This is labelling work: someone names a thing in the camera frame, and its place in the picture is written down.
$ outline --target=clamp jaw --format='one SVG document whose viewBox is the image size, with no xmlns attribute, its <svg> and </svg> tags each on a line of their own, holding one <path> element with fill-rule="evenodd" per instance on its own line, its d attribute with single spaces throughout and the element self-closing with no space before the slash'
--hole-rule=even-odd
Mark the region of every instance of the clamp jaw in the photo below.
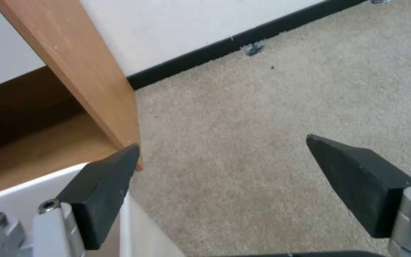
<svg viewBox="0 0 411 257">
<path fill-rule="evenodd" d="M 98 250 L 120 211 L 138 159 L 134 144 L 88 163 L 56 198 L 39 205 L 30 237 L 17 218 L 0 212 L 0 257 L 84 257 L 85 250 Z"/>
<path fill-rule="evenodd" d="M 389 238 L 393 257 L 411 257 L 411 177 L 366 148 L 316 135 L 307 145 L 332 188 L 373 238 Z"/>
</svg>

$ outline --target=debris on carpet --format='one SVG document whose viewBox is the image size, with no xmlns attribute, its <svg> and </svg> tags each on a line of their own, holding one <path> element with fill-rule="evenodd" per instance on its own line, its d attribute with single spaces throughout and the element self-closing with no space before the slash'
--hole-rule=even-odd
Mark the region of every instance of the debris on carpet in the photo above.
<svg viewBox="0 0 411 257">
<path fill-rule="evenodd" d="M 258 52 L 261 52 L 264 49 L 265 45 L 256 42 L 253 44 L 248 44 L 243 46 L 243 50 L 245 51 L 245 54 L 247 54 L 248 56 L 253 56 L 255 54 L 257 54 Z"/>
</svg>

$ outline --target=carpet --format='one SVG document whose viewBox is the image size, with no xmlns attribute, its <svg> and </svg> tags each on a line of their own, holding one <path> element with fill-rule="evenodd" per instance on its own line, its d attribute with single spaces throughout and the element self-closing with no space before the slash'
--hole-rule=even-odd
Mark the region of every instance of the carpet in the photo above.
<svg viewBox="0 0 411 257">
<path fill-rule="evenodd" d="M 386 253 L 305 137 L 411 175 L 411 0 L 365 2 L 137 91 L 145 170 L 130 192 L 189 256 Z"/>
</svg>

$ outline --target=black skirting board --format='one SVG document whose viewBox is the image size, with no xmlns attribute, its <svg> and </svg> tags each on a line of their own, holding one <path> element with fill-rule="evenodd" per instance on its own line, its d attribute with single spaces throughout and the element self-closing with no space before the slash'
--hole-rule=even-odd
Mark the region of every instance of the black skirting board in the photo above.
<svg viewBox="0 0 411 257">
<path fill-rule="evenodd" d="M 365 0 L 326 0 L 235 36 L 230 36 L 222 41 L 188 52 L 147 70 L 140 71 L 129 76 L 128 81 L 134 90 L 143 88 L 184 70 L 189 70 L 195 66 L 235 52 L 244 45 L 277 36 L 281 32 L 295 29 L 362 2 L 365 2 Z"/>
</svg>

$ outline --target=black rubber pad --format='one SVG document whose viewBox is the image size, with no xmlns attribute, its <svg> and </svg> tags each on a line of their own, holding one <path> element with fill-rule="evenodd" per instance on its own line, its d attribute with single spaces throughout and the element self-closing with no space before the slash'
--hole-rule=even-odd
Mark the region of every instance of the black rubber pad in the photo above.
<svg viewBox="0 0 411 257">
<path fill-rule="evenodd" d="M 97 250 L 106 240 L 138 159 L 139 146 L 133 144 L 106 159 L 88 163 L 57 196 L 60 202 L 72 206 L 86 250 Z"/>
<path fill-rule="evenodd" d="M 307 136 L 307 145 L 334 191 L 370 236 L 391 237 L 411 177 L 370 149 L 316 135 Z"/>
</svg>

